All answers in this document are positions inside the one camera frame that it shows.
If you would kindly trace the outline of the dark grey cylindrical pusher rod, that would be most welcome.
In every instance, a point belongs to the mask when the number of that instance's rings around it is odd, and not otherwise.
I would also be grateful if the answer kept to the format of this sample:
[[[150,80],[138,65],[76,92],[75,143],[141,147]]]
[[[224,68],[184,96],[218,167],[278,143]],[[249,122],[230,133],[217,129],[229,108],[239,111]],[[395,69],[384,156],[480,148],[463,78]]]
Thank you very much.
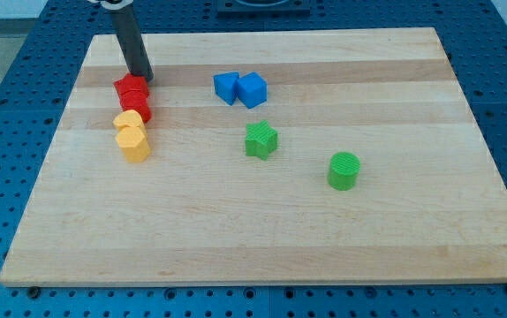
[[[153,68],[141,35],[132,4],[111,9],[110,16],[128,71],[143,77],[146,82],[154,78]]]

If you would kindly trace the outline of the white tool flange ring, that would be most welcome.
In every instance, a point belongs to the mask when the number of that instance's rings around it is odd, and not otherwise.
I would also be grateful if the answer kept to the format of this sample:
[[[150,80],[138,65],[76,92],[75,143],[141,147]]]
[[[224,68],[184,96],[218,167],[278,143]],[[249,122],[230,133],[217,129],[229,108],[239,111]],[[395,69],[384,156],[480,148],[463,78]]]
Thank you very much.
[[[92,4],[99,4],[107,10],[121,10],[133,3],[133,0],[88,0]]]

